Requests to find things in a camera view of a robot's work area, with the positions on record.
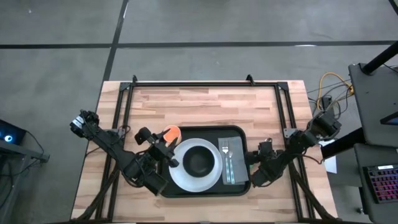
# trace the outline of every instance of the keyboard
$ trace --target keyboard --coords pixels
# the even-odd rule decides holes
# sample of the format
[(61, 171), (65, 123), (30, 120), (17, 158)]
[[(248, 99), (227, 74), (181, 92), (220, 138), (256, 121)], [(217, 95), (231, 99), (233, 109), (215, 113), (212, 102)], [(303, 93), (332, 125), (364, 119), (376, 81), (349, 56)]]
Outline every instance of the keyboard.
[(376, 203), (398, 202), (398, 165), (364, 167)]

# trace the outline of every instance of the yellow cable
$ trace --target yellow cable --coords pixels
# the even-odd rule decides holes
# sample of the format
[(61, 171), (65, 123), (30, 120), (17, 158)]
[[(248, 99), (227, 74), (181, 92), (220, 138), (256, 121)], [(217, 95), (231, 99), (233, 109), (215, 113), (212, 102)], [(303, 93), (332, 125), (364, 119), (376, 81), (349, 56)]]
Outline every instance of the yellow cable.
[(334, 73), (334, 72), (326, 72), (325, 74), (322, 75), (321, 79), (319, 80), (319, 91), (318, 91), (318, 99), (317, 99), (317, 108), (318, 108), (318, 110), (320, 110), (319, 102), (320, 102), (320, 100), (321, 100), (320, 98), (321, 98), (321, 93), (322, 93), (322, 82), (323, 82), (323, 78), (325, 78), (327, 75), (334, 75), (334, 76), (336, 76), (337, 78), (339, 78), (339, 79), (341, 80), (341, 82), (345, 83), (345, 85), (347, 86), (347, 88), (349, 88), (349, 96), (354, 95), (354, 88), (352, 87), (351, 84), (349, 84), (348, 82), (344, 81), (344, 79), (343, 79), (341, 76), (337, 75), (337, 74)]

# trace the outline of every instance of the wooden table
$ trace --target wooden table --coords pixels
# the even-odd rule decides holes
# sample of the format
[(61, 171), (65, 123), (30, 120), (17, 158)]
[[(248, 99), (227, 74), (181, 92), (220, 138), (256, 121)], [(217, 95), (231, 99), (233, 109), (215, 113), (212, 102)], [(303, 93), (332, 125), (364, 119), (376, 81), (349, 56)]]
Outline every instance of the wooden table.
[[(111, 128), (120, 82), (104, 82), (97, 113), (100, 126)], [(289, 81), (290, 96), (298, 128), (305, 129), (312, 118), (303, 81)], [(286, 103), (282, 95), (285, 117)], [(246, 133), (248, 150), (259, 142), (273, 139), (274, 149), (283, 149), (282, 132), (275, 91), (271, 87), (145, 87), (134, 88), (130, 110), (130, 133), (125, 149), (133, 152), (148, 147), (138, 146), (134, 135), (147, 126), (161, 132), (168, 124), (208, 126), (234, 124)], [(90, 143), (88, 151), (96, 148)], [(322, 158), (318, 147), (309, 156)], [(72, 218), (78, 217), (98, 193), (106, 154), (98, 150), (86, 159), (76, 194)], [(337, 216), (325, 167), (305, 160), (310, 188), (320, 203)], [(108, 211), (105, 200), (104, 213)], [(305, 199), (300, 191), (305, 208)], [(123, 178), (119, 180), (114, 222), (292, 222), (297, 221), (288, 169), (267, 188), (251, 188), (239, 197), (164, 198), (155, 197), (145, 187), (135, 189)]]

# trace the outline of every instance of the orange object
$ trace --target orange object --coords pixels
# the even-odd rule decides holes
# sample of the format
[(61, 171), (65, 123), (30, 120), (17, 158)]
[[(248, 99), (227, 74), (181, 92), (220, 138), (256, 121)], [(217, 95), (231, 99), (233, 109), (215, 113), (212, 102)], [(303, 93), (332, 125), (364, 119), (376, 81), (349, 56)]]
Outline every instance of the orange object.
[(168, 125), (164, 131), (170, 129), (165, 135), (163, 135), (163, 138), (170, 144), (175, 138), (177, 138), (177, 143), (176, 145), (180, 144), (181, 142), (181, 130), (178, 128), (176, 125)]

